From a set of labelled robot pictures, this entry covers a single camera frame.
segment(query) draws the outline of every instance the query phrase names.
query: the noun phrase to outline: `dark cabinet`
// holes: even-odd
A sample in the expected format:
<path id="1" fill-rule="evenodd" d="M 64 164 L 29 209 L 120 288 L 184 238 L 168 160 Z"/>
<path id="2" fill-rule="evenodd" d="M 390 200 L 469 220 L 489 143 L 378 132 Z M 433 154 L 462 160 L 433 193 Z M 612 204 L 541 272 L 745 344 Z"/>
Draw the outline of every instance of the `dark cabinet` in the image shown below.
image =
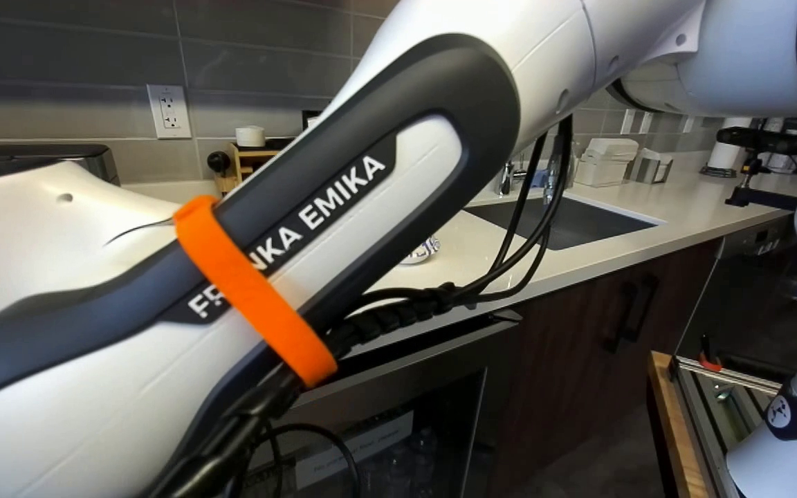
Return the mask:
<path id="1" fill-rule="evenodd" d="M 489 496 L 523 487 L 644 400 L 648 352 L 671 352 L 717 254 L 699 244 L 516 308 Z"/>

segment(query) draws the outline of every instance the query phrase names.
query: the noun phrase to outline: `orange strap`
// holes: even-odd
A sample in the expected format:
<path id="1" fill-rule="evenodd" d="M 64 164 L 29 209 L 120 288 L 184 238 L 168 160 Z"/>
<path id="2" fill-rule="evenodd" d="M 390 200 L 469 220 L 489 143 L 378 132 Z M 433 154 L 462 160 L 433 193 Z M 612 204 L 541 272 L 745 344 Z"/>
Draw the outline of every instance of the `orange strap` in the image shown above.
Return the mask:
<path id="1" fill-rule="evenodd" d="M 306 386 L 318 385 L 338 370 L 331 352 L 233 244 L 212 215 L 212 201 L 197 197 L 172 215 L 183 251 Z"/>

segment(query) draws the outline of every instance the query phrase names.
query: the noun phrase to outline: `kitchen counter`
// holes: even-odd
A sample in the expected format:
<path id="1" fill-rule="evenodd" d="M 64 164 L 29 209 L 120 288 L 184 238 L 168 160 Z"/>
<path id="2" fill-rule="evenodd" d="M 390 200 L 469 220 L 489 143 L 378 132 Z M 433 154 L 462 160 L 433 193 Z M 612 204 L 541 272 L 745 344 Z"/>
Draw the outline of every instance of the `kitchen counter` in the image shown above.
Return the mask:
<path id="1" fill-rule="evenodd" d="M 531 284 L 525 284 L 512 298 L 477 305 L 476 309 L 466 308 L 451 309 L 425 323 L 407 326 L 400 331 L 365 344 L 353 349 L 353 353 L 381 349 L 386 344 L 397 344 L 482 312 L 502 309 L 516 302 L 786 215 L 783 209 L 760 204 L 750 207 L 725 204 L 736 179 L 702 176 L 696 173 L 696 164 L 702 164 L 702 154 L 685 154 L 685 158 L 675 154 L 675 172 L 664 186 L 644 186 L 644 183 L 621 183 L 605 187 L 573 186 L 567 190 L 567 200 L 617 209 L 649 220 L 655 226 L 580 244 L 573 248 L 548 251 Z M 753 187 L 797 193 L 797 176 L 756 176 Z M 487 187 L 473 200 L 473 204 L 487 201 L 512 201 L 512 200 L 493 193 L 493 187 Z M 425 288 L 443 281 L 455 284 L 469 281 L 487 272 L 493 254 L 501 245 L 501 238 L 502 238 L 501 226 L 469 214 L 455 214 L 436 233 L 440 251 L 433 261 L 422 265 L 397 265 L 383 279 L 378 279 L 375 288 L 403 288 L 403 284 Z M 525 261 L 516 263 L 507 277 L 501 277 L 489 290 L 512 288 L 523 277 L 523 272 Z"/>

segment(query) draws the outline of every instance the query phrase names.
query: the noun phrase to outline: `backsplash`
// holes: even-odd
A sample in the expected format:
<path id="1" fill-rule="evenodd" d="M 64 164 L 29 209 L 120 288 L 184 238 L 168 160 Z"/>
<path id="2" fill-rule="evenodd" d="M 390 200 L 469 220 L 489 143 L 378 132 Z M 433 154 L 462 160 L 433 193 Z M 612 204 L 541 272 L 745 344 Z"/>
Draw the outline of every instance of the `backsplash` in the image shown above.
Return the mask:
<path id="1" fill-rule="evenodd" d="M 0 140 L 98 140 L 123 183 L 209 176 L 233 128 L 302 131 L 349 77 L 392 0 L 0 0 Z M 145 83 L 183 86 L 187 140 L 158 140 Z M 574 110 L 574 140 L 617 136 L 605 90 Z M 717 119 L 655 115 L 630 137 L 709 150 Z"/>

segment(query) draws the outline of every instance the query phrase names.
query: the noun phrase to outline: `kitchen sink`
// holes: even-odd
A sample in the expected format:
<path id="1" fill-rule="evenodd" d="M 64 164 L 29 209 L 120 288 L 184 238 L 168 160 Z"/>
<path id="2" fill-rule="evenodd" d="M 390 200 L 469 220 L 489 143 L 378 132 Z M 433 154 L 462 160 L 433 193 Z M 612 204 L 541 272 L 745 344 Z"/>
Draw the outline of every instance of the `kitchen sink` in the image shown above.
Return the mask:
<path id="1" fill-rule="evenodd" d="M 483 220 L 493 220 L 502 230 L 509 226 L 512 209 L 513 209 L 513 201 L 466 207 L 466 214 Z M 540 214 L 541 214 L 541 200 L 529 200 L 513 233 L 529 238 L 540 220 Z M 549 238 L 548 238 L 548 248 L 580 245 L 588 241 L 617 238 L 617 234 L 648 230 L 648 226 L 652 225 L 641 219 L 630 219 L 630 215 L 612 214 L 594 204 L 562 200 L 559 214 L 554 219 Z"/>

